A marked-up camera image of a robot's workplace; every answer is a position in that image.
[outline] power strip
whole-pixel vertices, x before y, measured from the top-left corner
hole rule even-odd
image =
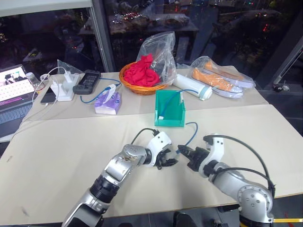
[[[53,84],[51,85],[51,89],[56,94],[59,102],[71,101],[74,98],[75,93],[73,92],[72,88],[78,83],[80,78],[78,73],[71,75],[70,72],[67,72],[64,74],[64,76],[65,80],[63,83],[59,84],[59,88],[55,81],[53,81]]]

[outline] black wire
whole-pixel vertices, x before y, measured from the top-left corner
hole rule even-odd
[[[270,180],[269,177],[265,176],[264,174],[262,174],[262,173],[260,173],[260,172],[258,172],[256,170],[248,169],[248,168],[231,167],[231,168],[219,169],[219,170],[217,170],[215,172],[214,177],[216,177],[220,173],[223,173],[223,172],[226,172],[226,171],[231,171],[231,170],[243,170],[243,171],[248,171],[248,172],[252,172],[252,173],[258,174],[258,175],[262,176],[263,178],[265,178],[267,180],[269,188],[275,188],[274,183]]]
[[[140,135],[140,133],[143,132],[144,130],[150,130],[150,131],[152,131],[153,133],[156,132],[155,129],[151,129],[151,128],[144,128],[144,129],[141,129],[141,130],[138,132],[138,134],[134,137],[134,139],[133,139],[133,141],[131,142],[131,144],[134,143],[134,141],[137,139],[137,137]]]
[[[236,139],[236,138],[234,138],[234,137],[224,136],[224,135],[208,135],[208,136],[205,136],[205,137],[211,137],[211,138],[213,138],[213,137],[225,138],[225,139],[229,139],[229,140],[236,141],[236,142],[238,142],[238,143],[244,145],[244,146],[247,147],[249,150],[251,150],[252,153],[254,153],[254,154],[257,156],[257,158],[259,159],[259,161],[261,162],[261,164],[262,164],[262,166],[263,166],[263,168],[264,168],[264,172],[265,172],[266,177],[267,177],[268,179],[270,179],[269,173],[268,173],[268,170],[267,170],[267,167],[266,167],[266,165],[265,165],[263,159],[262,159],[261,156],[260,156],[260,155],[251,147],[251,146],[249,146],[248,144],[246,144],[246,143],[242,142],[241,140],[238,140],[238,139]]]

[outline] red cloth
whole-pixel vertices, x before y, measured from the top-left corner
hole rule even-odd
[[[159,75],[149,67],[152,64],[152,54],[141,56],[141,60],[132,64],[124,73],[124,79],[131,85],[153,87],[160,82]]]

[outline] tissue box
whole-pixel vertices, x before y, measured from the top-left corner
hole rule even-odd
[[[95,102],[95,111],[97,114],[113,114],[116,115],[121,105],[121,96],[119,92],[115,92],[111,98],[104,103],[108,96],[108,92],[101,94]]]

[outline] green box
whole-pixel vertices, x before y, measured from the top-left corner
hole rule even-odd
[[[159,115],[162,113],[166,103],[167,108],[164,113],[164,119],[159,120]],[[184,127],[184,121],[185,105],[182,94],[175,90],[157,90],[155,106],[155,125]]]

